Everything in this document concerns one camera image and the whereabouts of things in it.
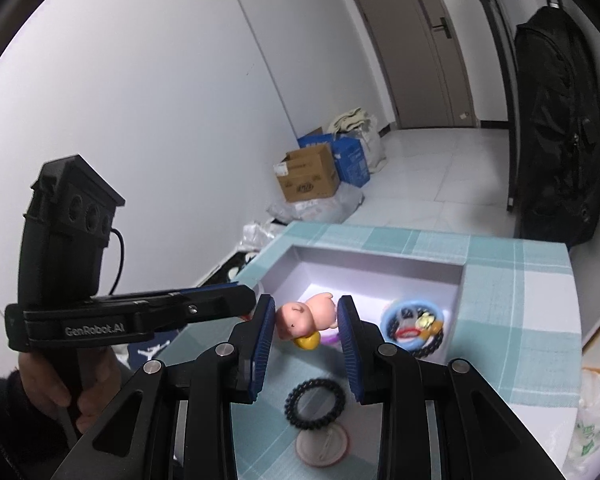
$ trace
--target black bag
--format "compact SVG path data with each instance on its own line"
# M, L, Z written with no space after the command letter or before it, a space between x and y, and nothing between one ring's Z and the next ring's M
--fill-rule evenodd
M561 8L516 33L520 104L520 235L591 239L600 216L600 104L586 38Z

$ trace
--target door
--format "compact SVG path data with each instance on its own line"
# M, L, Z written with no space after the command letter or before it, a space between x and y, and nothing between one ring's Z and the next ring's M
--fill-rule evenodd
M356 0L400 128L475 126L464 60L442 0Z

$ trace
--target human hand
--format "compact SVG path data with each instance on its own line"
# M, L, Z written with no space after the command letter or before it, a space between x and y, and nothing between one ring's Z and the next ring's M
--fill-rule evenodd
M120 368L113 350L83 349L82 352L94 352L93 359L95 382L83 391L78 398L80 417L76 426L84 433L96 421L104 407L120 389ZM20 380L27 397L40 412L50 418L56 418L58 406L66 408L71 403L71 395L56 370L42 354L37 352L21 353L18 356Z

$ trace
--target plastic toy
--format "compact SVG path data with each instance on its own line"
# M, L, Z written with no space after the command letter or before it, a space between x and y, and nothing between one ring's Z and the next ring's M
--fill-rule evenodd
M430 301L400 300L382 314L380 332L385 341L423 358L442 343L444 322L444 314Z
M314 420L309 420L300 415L298 403L300 402L300 397L314 388L324 388L325 390L330 391L335 396L335 402L326 415ZM309 379L304 383L298 384L298 386L296 386L287 396L285 401L286 420L289 421L289 424L295 426L299 430L321 430L342 415L344 406L347 402L346 399L344 390L336 381L325 378Z
M276 327L280 339L292 339L303 350L314 350L320 344L319 330L336 328L336 305L333 294L322 292L304 303L291 301L276 312Z

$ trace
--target metal screw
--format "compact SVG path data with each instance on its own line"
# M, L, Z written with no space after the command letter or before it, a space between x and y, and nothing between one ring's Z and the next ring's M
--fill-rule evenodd
M471 370L471 366L464 359L456 359L451 363L451 367L455 372L458 372L459 374L465 374L469 370Z
M396 345L392 345L391 343L382 343L378 347L378 352L386 357L391 357L398 353L398 347Z
M162 363L154 359L152 361L145 362L142 370L148 374L155 374L158 370L160 370L160 368L162 368Z
M234 353L234 346L231 343L220 343L216 346L216 354L220 357L225 357Z

